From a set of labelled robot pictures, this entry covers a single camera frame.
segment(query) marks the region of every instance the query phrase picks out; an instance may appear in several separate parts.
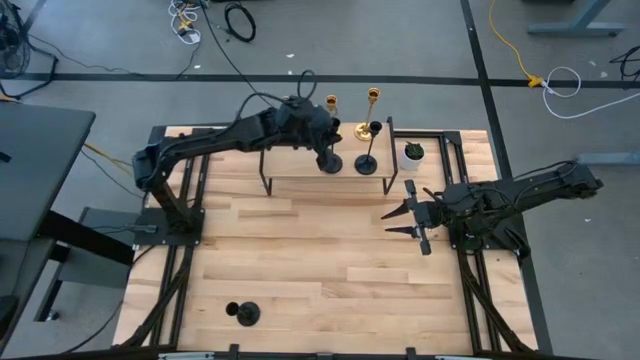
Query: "potted plant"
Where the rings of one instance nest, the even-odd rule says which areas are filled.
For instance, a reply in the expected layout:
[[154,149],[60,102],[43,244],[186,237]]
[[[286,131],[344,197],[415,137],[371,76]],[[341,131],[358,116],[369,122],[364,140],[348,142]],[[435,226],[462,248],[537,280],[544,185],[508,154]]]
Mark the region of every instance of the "potted plant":
[[407,145],[404,146],[404,151],[400,156],[400,167],[404,170],[416,171],[422,163],[424,158],[424,149],[419,143],[412,143],[407,141]]

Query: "wooden tabletop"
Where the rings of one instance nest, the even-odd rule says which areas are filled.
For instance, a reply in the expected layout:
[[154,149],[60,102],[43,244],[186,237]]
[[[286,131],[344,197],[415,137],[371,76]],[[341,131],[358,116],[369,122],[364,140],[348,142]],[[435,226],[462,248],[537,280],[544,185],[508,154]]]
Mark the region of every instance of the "wooden tabletop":
[[[167,135],[189,131],[169,128]],[[496,179],[487,133],[461,135],[470,180]],[[424,162],[416,172],[400,170],[387,196],[379,182],[350,178],[336,185],[314,177],[279,180],[267,197],[257,173],[259,154],[212,155],[203,241],[194,254],[179,349],[226,351],[237,343],[241,351],[257,352],[402,354],[415,347],[418,354],[471,354],[446,229],[428,233],[433,253],[422,256],[415,240],[384,231],[412,224],[410,215],[380,220],[406,196],[405,179],[433,191],[445,186],[436,141],[402,140],[422,143]],[[169,179],[176,193],[183,169],[176,166]],[[157,247],[131,271],[114,343],[128,338],[156,302],[165,255],[166,248]],[[535,348],[516,258],[499,250],[486,251],[485,258],[496,307]],[[225,313],[231,301],[258,304],[259,322],[242,327]],[[476,307],[487,348],[485,317]]]
[[300,178],[300,177],[369,177],[389,178],[393,175],[393,157],[391,155],[390,126],[382,124],[382,130],[376,136],[371,147],[378,168],[371,175],[362,175],[355,169],[356,158],[366,154],[369,141],[359,140],[354,136],[357,123],[342,123],[340,134],[342,141],[335,144],[334,152],[342,158],[342,170],[336,174],[327,174],[318,169],[316,153],[311,150],[293,150],[290,147],[274,147],[265,151],[264,175],[270,178]]

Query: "yellow cable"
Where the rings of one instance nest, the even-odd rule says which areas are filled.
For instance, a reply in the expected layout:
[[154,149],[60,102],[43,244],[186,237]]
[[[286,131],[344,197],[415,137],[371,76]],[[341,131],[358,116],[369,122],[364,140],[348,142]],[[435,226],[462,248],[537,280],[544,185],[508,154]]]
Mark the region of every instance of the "yellow cable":
[[510,42],[505,40],[505,38],[502,35],[500,35],[498,30],[496,30],[496,27],[493,24],[493,7],[494,7],[495,4],[496,4],[496,0],[493,0],[491,2],[491,7],[489,8],[489,25],[491,25],[491,30],[493,30],[493,33],[496,34],[496,36],[500,39],[500,41],[502,41],[505,45],[510,47],[511,50],[513,50],[514,53],[516,53],[516,56],[518,57],[518,64],[520,65],[520,69],[522,69],[522,72],[525,75],[527,75],[527,78],[529,79],[529,87],[540,86],[540,84],[542,84],[544,79],[542,77],[540,77],[540,76],[531,75],[527,71],[527,69],[524,68],[524,64],[522,64],[522,59],[520,58],[520,52],[518,51],[518,49],[516,49],[515,46],[511,45]]
[[89,143],[84,143],[84,146],[86,148],[88,148],[89,150],[93,151],[94,153],[104,157],[105,159],[109,160],[113,165],[115,165],[118,169],[124,171],[125,173],[127,173],[129,176],[133,176],[131,174],[131,171],[129,171],[129,169],[125,168],[124,166],[122,166],[122,164],[120,164],[119,161],[122,160],[118,160],[116,158],[112,158],[111,156],[109,156],[107,153],[100,151],[98,148],[96,148],[95,146],[89,144]]

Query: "white cable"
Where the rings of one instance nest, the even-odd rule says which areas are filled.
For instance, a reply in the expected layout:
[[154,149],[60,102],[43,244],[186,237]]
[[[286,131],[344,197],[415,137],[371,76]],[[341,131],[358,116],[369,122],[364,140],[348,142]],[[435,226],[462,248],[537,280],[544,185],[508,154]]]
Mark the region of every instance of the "white cable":
[[171,31],[173,31],[173,33],[178,37],[178,39],[180,39],[180,41],[182,41],[187,45],[195,45],[199,43],[200,40],[202,39],[202,34],[200,33],[200,31],[192,28],[187,32],[186,35],[195,34],[197,36],[197,40],[192,39],[191,41],[188,41],[183,36],[180,36],[180,34],[178,33],[178,30],[176,30],[175,22],[176,22],[176,19],[178,19],[182,23],[182,19],[180,18],[180,14],[182,14],[182,16],[184,16],[185,19],[193,23],[194,21],[198,20],[198,14],[196,14],[194,11],[198,9],[200,9],[200,6],[185,7],[184,10],[179,10],[178,6],[176,6],[175,0],[169,0],[169,8],[167,9],[167,12],[171,16],[171,22],[169,23],[169,26],[171,26]]
[[[555,91],[555,90],[553,90],[551,88],[551,86],[550,86],[550,84],[551,84],[551,76],[557,70],[567,70],[567,71],[573,73],[573,75],[575,75],[576,79],[578,79],[578,87],[576,88],[576,91],[572,92],[571,94],[560,94],[559,92],[557,92],[557,91]],[[611,102],[611,103],[608,103],[608,104],[604,104],[602,106],[598,106],[597,108],[591,109],[589,111],[585,111],[585,112],[583,112],[581,114],[564,116],[564,115],[558,115],[553,110],[551,110],[551,107],[549,106],[549,103],[547,102],[547,93],[555,95],[555,96],[560,97],[560,98],[564,98],[564,99],[568,99],[568,98],[571,98],[571,97],[574,97],[574,96],[578,95],[578,92],[580,92],[580,87],[582,86],[582,79],[580,78],[580,75],[578,75],[578,73],[575,70],[571,69],[571,68],[568,68],[568,67],[565,67],[565,66],[559,66],[559,67],[551,70],[551,72],[549,73],[549,76],[547,76],[547,81],[543,81],[542,82],[542,86],[544,87],[544,89],[542,90],[542,100],[544,101],[544,105],[547,107],[547,110],[549,110],[549,112],[553,116],[555,116],[555,117],[557,117],[559,119],[564,119],[564,120],[577,119],[579,117],[591,114],[592,112],[596,112],[598,110],[602,110],[604,108],[608,108],[609,106],[621,104],[621,103],[623,103],[623,102],[625,102],[627,100],[631,100],[631,99],[633,99],[635,97],[640,96],[640,92],[638,92],[638,93],[633,94],[631,96],[627,96],[624,99],[620,99],[618,101],[614,101],[614,102]]]

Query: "electrical plug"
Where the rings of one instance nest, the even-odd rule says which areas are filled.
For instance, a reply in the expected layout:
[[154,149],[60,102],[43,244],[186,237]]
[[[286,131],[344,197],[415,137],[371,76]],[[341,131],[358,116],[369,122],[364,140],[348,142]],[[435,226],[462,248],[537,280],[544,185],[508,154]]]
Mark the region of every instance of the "electrical plug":
[[534,87],[538,87],[538,86],[542,86],[542,84],[544,83],[544,79],[541,78],[540,76],[527,76],[529,78],[529,87],[530,88],[534,88]]

